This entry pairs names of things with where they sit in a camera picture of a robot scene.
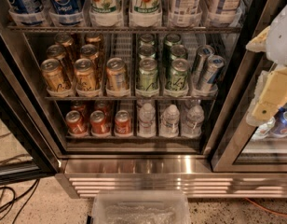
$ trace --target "terrazzo floor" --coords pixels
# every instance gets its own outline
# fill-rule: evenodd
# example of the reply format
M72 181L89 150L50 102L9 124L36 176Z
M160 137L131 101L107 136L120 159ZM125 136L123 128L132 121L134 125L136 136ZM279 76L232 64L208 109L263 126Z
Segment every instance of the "terrazzo floor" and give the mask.
M34 181L28 181L9 186L21 195L33 183ZM28 196L15 203L0 223L11 224ZM10 197L10 193L6 192L2 203L10 200ZM287 199L256 201L275 211L287 213ZM40 180L33 197L22 209L15 223L86 224L92 206L92 199L70 199L54 177L47 177ZM287 223L287 217L269 214L243 199L190 199L189 209L192 224Z

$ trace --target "refrigerator door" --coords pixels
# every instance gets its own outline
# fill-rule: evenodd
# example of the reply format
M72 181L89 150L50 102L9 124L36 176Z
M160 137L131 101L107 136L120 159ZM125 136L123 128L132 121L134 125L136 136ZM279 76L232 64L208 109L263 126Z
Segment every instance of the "refrigerator door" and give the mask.
M262 18L255 29L255 35L266 28L286 4L287 0L268 0ZM246 51L239 74L247 67L251 67L250 70L253 71L245 79L239 75L236 76L222 109L234 110L230 114L224 134L220 139L218 135L210 138L210 142L215 140L216 144L219 144L212 156L212 168L214 172L287 173L287 113L283 115L283 112L287 111L287 104L280 108L274 118L262 125L258 124L258 127L252 126L249 121L246 121L246 119L249 120L248 108L254 98L254 91L261 85L260 82L256 85L258 78L263 71L265 73L280 69L280 67L269 61L264 54ZM280 83L271 83L271 87L273 87L271 91L279 85ZM237 103L234 102L236 96L231 95L233 91L243 91L242 96L238 97Z
M0 185L55 175L59 164L46 146L47 140L0 70Z

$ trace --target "beverage cooler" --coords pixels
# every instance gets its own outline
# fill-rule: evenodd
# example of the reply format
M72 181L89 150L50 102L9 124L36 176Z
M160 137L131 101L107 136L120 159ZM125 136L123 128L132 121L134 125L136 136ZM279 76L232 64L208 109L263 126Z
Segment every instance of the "beverage cooler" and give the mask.
M245 48L287 0L14 1L0 0L0 117L34 173L15 162L9 181L55 175L71 198L287 197L287 104L247 119L279 67Z

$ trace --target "speckled floor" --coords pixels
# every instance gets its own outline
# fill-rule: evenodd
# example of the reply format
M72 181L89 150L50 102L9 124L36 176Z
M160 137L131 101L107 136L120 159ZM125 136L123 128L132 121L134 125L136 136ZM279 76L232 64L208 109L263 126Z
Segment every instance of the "speckled floor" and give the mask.
M29 181L10 186L20 195L32 184L33 181ZM27 198L15 203L0 223L12 223ZM5 203L9 199L10 193L6 192L2 201ZM273 210L287 213L287 199L256 201ZM92 206L91 199L70 199L54 177L43 178L15 223L86 224L87 215L91 215ZM287 223L287 217L269 214L243 199L190 199L189 207L193 224Z

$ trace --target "refrigerator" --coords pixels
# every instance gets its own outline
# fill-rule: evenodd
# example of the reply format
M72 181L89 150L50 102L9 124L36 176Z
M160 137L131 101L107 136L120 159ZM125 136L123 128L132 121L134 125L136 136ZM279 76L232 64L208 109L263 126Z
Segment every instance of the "refrigerator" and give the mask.
M264 53L247 51L245 46L273 21L287 0L241 0L239 18L228 27L168 26L167 3L162 0L163 22L149 28L129 26L127 9L122 9L124 25L113 27L17 26L9 19L7 0L0 0L0 119L29 157L0 165L0 184L54 175L71 198L93 198L101 190L113 189L181 190L192 198L287 197L287 136L253 141L258 127L245 121L259 74L274 67ZM98 96L49 95L40 64L61 32L79 37L81 44L86 33L103 34L105 61L120 57L128 65L130 93L110 96L103 73ZM138 95L134 68L138 37L155 35L160 57L163 38L169 33L181 34L190 62L197 47L205 44L225 58L226 69L214 96L166 95L161 78L158 95ZM93 105L98 100L113 103L111 135L70 135L65 117L71 102ZM138 100L155 104L157 128L152 137L139 135ZM176 136L161 136L164 107L174 104L181 110L190 101L204 110L201 135L184 137L180 126ZM131 136L115 136L114 116L120 107L130 112ZM14 120L15 125L6 120Z

